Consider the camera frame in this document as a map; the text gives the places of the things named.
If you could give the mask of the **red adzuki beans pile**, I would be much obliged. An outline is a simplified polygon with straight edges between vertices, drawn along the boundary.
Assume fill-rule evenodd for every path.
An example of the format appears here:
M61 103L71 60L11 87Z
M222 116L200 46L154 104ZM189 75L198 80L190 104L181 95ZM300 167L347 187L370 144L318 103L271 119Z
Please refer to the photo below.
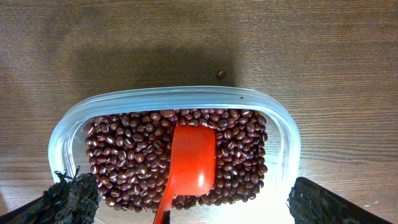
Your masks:
M169 178L175 127L215 131L215 183L202 195L176 196L172 207L255 199L264 185L266 119L248 109L174 109L102 115L85 128L90 171L107 206L156 212Z

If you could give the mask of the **stray red bean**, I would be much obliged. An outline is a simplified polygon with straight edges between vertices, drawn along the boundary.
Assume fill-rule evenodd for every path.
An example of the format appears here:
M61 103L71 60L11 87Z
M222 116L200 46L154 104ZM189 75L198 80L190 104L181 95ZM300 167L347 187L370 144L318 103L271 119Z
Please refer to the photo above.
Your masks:
M217 73L216 77L217 77L217 79L220 80L220 79L223 79L225 75L226 75L226 72L225 72L224 70L220 70L220 71Z

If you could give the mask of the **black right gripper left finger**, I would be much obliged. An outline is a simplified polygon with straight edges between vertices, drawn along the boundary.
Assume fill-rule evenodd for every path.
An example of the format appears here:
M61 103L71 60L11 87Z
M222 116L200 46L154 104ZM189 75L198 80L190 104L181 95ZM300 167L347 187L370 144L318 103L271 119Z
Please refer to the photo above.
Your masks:
M67 172L55 171L59 181L43 195L24 206L1 216L1 223L93 223L101 195L92 173L70 177Z

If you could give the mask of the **red plastic measuring scoop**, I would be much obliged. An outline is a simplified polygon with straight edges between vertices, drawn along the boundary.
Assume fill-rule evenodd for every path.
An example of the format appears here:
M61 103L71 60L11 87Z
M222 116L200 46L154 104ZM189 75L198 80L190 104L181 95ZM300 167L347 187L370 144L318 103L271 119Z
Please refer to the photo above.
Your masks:
M170 218L176 195L203 195L215 182L215 131L203 126L176 125L170 170L165 192L154 218L155 224Z

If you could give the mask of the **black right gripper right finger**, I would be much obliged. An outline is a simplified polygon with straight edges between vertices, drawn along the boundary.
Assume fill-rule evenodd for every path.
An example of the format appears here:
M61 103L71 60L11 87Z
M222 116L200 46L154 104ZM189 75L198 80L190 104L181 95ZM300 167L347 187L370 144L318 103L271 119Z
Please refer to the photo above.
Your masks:
M288 203L295 224L391 224L305 177L296 178Z

